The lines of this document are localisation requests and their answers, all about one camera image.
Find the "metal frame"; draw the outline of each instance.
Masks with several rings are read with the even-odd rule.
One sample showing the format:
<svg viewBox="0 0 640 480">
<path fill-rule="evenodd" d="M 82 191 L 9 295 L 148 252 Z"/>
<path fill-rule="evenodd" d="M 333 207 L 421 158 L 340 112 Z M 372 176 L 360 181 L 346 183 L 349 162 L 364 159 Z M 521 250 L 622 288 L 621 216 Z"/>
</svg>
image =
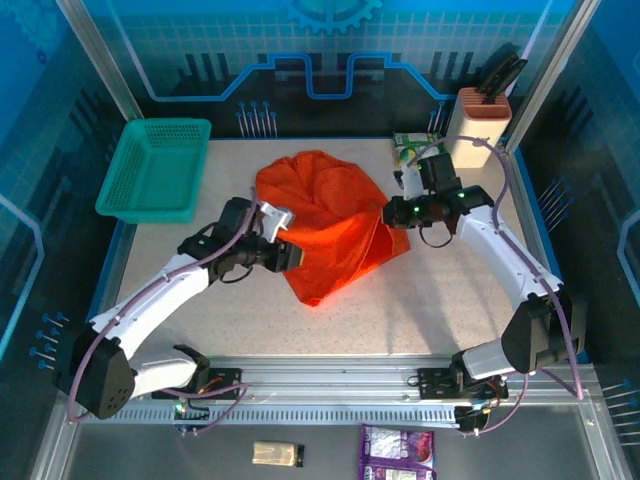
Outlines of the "metal frame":
<svg viewBox="0 0 640 480">
<path fill-rule="evenodd" d="M 128 122 L 144 118 L 115 59 L 82 0 L 56 0 L 82 48 Z"/>
<path fill-rule="evenodd" d="M 524 104 L 513 119 L 510 128 L 509 139 L 507 141 L 506 150 L 513 154 L 524 138 L 525 133 L 531 126 L 531 123 L 538 114 L 538 110 L 551 91 L 551 87 L 558 79 L 569 56 L 573 53 L 578 41 L 582 37 L 587 25 L 591 21 L 591 17 L 600 5 L 601 0 L 582 0 L 576 7 L 571 20 L 567 24 L 564 35 L 551 56 L 547 68 L 539 75 L 538 82 L 533 90 L 525 98 Z"/>
<path fill-rule="evenodd" d="M 247 400 L 232 422 L 234 424 L 349 425 L 366 419 L 376 423 L 431 428 L 454 426 L 447 407 L 458 402 L 421 401 L 417 387 L 407 385 L 408 378 L 418 367 L 447 366 L 450 362 L 448 357 L 224 357 L 212 360 L 221 368 L 242 368 L 243 380 L 251 384 Z M 568 366 L 551 370 L 562 380 L 571 382 Z M 546 375 L 537 374 L 530 377 L 522 405 L 576 409 L 584 425 L 599 478 L 632 479 L 616 440 L 595 370 L 593 366 L 585 365 L 580 367 L 580 373 L 585 389 L 583 401 L 578 401 Z M 522 391 L 522 381 L 521 375 L 510 377 L 511 396 L 503 402 L 504 405 L 515 403 Z M 109 424 L 180 423 L 174 421 L 170 413 L 174 402 L 143 398 L 130 402 L 122 414 L 111 421 L 91 419 L 86 427 L 84 424 L 70 425 L 65 420 L 65 400 L 61 396 L 56 402 L 31 476 L 33 480 L 62 478 L 79 428 L 101 428 L 99 424 L 103 425 L 102 428 L 109 428 Z M 228 403 L 212 401 L 212 414 L 219 415 Z M 330 412 L 330 417 L 323 417 L 326 412 Z M 316 420 L 312 414 L 323 418 Z"/>
<path fill-rule="evenodd" d="M 135 104 L 130 90 L 124 83 L 121 73 L 82 1 L 57 1 L 125 119 L 140 118 L 142 114 L 139 107 Z M 541 75 L 539 84 L 515 120 L 515 127 L 506 147 L 510 155 L 514 153 L 526 129 L 535 118 L 599 3 L 600 0 L 584 0 L 577 7 L 547 70 Z M 536 234 L 537 226 L 531 206 L 528 204 L 529 198 L 522 176 L 518 168 L 511 170 L 514 202 L 519 211 L 527 244 L 532 253 L 543 264 L 548 265 L 539 233 Z M 130 246 L 130 242 L 126 241 L 117 241 L 115 244 L 115 260 L 111 264 L 113 268 L 106 265 L 108 278 L 102 286 L 103 290 L 97 292 L 97 295 L 105 293 L 98 302 L 101 309 L 115 303 Z M 361 412 L 388 410 L 387 407 L 392 407 L 394 410 L 415 407 L 419 411 L 421 408 L 433 409 L 454 405 L 420 401 L 417 388 L 407 385 L 408 377 L 415 373 L 416 368 L 446 367 L 449 364 L 448 357 L 238 357 L 213 360 L 220 367 L 233 366 L 243 369 L 243 380 L 252 385 L 247 401 L 242 407 L 246 412 L 293 411 L 302 407 L 316 407 L 322 410 L 330 406 L 338 406 L 347 411 L 353 411 L 355 407 Z M 591 365 L 586 365 L 580 367 L 580 371 L 586 392 L 584 401 L 579 402 L 553 380 L 538 374 L 531 377 L 523 406 L 562 405 L 576 408 L 582 419 L 586 439 L 600 478 L 631 479 L 632 475 L 617 441 L 595 370 Z M 553 372 L 567 382 L 572 380 L 568 367 L 556 367 Z M 522 376 L 514 376 L 509 379 L 512 393 L 517 394 L 521 391 L 522 378 Z M 512 395 L 504 404 L 513 404 L 515 398 L 515 395 Z M 59 479 L 64 474 L 75 434 L 77 429 L 81 428 L 66 422 L 65 401 L 66 399 L 62 396 L 58 397 L 53 408 L 32 479 Z M 127 409 L 144 412 L 145 410 L 155 411 L 158 408 L 166 409 L 171 405 L 171 402 L 141 399 L 131 402 Z M 221 411 L 224 406 L 225 403 L 212 402 L 212 412 Z M 122 418 L 114 419 L 113 423 L 124 423 L 126 420 L 126 414 L 123 413 Z M 151 423 L 154 422 L 167 423 L 167 417 L 160 415 L 157 422 L 151 421 Z M 136 423 L 150 422 L 142 422 L 138 418 Z"/>
</svg>

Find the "orange cloth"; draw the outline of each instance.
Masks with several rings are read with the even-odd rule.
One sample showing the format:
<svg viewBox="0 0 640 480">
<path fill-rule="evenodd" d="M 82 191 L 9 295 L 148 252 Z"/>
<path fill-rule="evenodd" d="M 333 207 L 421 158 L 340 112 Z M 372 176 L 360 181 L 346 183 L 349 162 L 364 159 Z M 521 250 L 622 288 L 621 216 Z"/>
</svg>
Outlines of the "orange cloth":
<svg viewBox="0 0 640 480">
<path fill-rule="evenodd" d="M 298 299 L 316 306 L 331 292 L 409 250 L 403 230 L 380 219 L 387 198 L 357 165 L 324 152 L 281 158 L 258 172 L 258 198 L 296 218 L 279 237 L 304 249 L 285 273 Z"/>
</svg>

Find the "green basket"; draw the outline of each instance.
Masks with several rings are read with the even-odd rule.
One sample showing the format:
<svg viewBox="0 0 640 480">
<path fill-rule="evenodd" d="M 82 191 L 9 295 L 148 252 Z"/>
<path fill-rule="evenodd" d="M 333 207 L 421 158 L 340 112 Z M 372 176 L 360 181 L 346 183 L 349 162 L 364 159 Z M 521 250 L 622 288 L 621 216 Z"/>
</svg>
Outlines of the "green basket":
<svg viewBox="0 0 640 480">
<path fill-rule="evenodd" d="M 189 223 L 195 215 L 211 123 L 192 118 L 133 120 L 96 201 L 128 223 Z"/>
</svg>

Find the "white robotic arm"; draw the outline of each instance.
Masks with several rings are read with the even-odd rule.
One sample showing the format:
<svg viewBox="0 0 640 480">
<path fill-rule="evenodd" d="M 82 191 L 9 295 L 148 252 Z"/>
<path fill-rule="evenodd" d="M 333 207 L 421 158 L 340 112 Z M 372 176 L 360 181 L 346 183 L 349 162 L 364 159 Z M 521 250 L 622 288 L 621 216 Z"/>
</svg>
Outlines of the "white robotic arm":
<svg viewBox="0 0 640 480">
<path fill-rule="evenodd" d="M 195 350 L 176 345 L 144 356 L 136 355 L 136 351 L 183 303 L 216 280 L 222 281 L 236 265 L 253 268 L 257 264 L 273 272 L 300 265 L 302 250 L 276 239 L 278 230 L 286 229 L 294 215 L 266 202 L 260 203 L 259 212 L 251 213 L 247 232 L 218 255 L 238 231 L 250 206 L 248 200 L 231 199 L 218 222 L 187 238 L 169 263 L 138 291 L 88 324 L 65 329 L 58 346 L 54 384 L 70 393 L 81 359 L 107 329 L 81 372 L 76 395 L 78 403 L 98 418 L 114 415 L 130 398 L 145 393 L 201 388 L 208 380 L 209 360 Z M 258 226 L 259 233 L 254 231 Z"/>
<path fill-rule="evenodd" d="M 575 352 L 582 351 L 585 303 L 567 293 L 560 279 L 531 255 L 499 214 L 493 217 L 493 200 L 482 188 L 462 187 L 449 154 L 424 158 L 417 164 L 417 169 L 403 166 L 396 172 L 404 195 L 385 205 L 383 222 L 394 228 L 428 228 L 444 222 L 451 235 L 458 235 L 484 259 L 514 310 L 501 338 L 454 355 L 451 376 L 457 393 L 462 395 L 468 387 L 501 374 L 529 373 L 568 358 L 547 287 L 559 298 L 570 323 Z"/>
</svg>

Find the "speckled table surface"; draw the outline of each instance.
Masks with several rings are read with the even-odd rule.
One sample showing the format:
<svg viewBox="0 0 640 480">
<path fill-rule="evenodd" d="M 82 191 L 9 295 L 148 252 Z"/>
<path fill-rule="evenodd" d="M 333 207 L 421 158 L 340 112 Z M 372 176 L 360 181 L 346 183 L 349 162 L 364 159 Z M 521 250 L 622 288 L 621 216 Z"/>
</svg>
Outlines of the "speckled table surface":
<svg viewBox="0 0 640 480">
<path fill-rule="evenodd" d="M 120 289 L 134 291 L 188 236 L 218 218 L 232 196 L 248 196 L 255 174 L 283 156 L 324 150 L 358 164 L 387 194 L 398 195 L 386 139 L 214 140 L 192 224 L 139 225 Z M 463 185 L 495 198 L 504 176 L 497 159 L 458 170 Z M 511 196 L 501 214 L 520 238 Z M 444 227 L 427 232 L 446 239 Z M 497 338 L 512 310 L 483 260 L 459 238 L 431 249 L 409 232 L 411 251 L 310 308 L 282 275 L 264 269 L 236 285 L 214 284 L 180 307 L 141 347 L 186 343 L 207 355 L 451 354 Z"/>
</svg>

